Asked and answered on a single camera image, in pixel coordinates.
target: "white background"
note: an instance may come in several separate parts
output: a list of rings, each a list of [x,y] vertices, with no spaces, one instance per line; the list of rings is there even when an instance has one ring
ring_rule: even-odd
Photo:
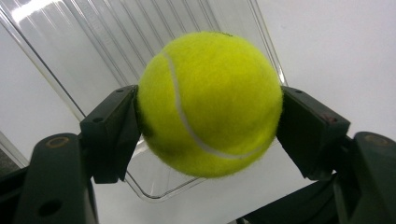
[[[289,85],[352,122],[349,135],[396,139],[396,2],[259,1]],[[0,130],[29,157],[41,138],[78,121],[0,27]],[[227,223],[302,187],[287,155],[270,150],[240,175],[206,181],[164,203],[124,183],[95,186],[101,223]]]

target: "tennis ball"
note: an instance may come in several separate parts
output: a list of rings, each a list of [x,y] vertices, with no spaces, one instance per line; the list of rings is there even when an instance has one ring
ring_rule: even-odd
[[[275,70],[245,39],[192,33],[149,62],[137,108],[139,128],[161,160],[186,175],[220,177],[271,145],[282,91]]]

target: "tennis ball seam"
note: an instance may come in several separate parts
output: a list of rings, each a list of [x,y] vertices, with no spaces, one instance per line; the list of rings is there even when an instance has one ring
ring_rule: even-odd
[[[247,158],[259,151],[262,150],[262,148],[264,147],[264,145],[259,146],[257,148],[255,148],[252,151],[249,151],[248,153],[242,154],[242,155],[234,155],[234,154],[229,154],[229,153],[225,153],[222,151],[219,151],[211,146],[209,146],[208,144],[206,144],[196,133],[195,131],[192,129],[192,127],[190,126],[186,114],[183,111],[183,108],[181,106],[181,99],[180,99],[180,92],[179,92],[179,87],[178,87],[178,81],[177,81],[177,73],[176,73],[176,68],[173,64],[172,58],[171,56],[169,56],[168,53],[166,53],[165,51],[162,52],[163,57],[166,59],[166,61],[168,62],[168,68],[170,71],[170,75],[172,78],[172,82],[173,82],[173,86],[174,86],[174,92],[175,92],[175,107],[177,109],[177,113],[178,113],[178,117],[181,120],[181,123],[184,125],[184,128],[186,129],[187,133],[189,133],[190,137],[193,139],[193,141],[205,152],[223,158],[223,159],[234,159],[234,160],[242,160],[244,158]]]

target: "bolt hole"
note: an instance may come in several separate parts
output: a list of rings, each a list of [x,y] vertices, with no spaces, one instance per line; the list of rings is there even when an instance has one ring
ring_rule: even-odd
[[[99,122],[103,121],[103,119],[102,118],[96,118],[96,119],[93,119],[92,121],[95,122],[95,123],[99,123]]]
[[[55,199],[44,203],[38,209],[38,215],[41,217],[49,217],[58,212],[62,207],[62,202]]]

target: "transparent plastic tray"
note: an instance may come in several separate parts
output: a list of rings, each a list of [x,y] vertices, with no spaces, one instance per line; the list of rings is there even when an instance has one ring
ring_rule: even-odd
[[[115,89],[137,84],[169,41],[220,31],[253,43],[286,80],[255,0],[2,0],[0,22],[79,120]],[[160,202],[204,181],[162,163],[139,142],[126,181]]]

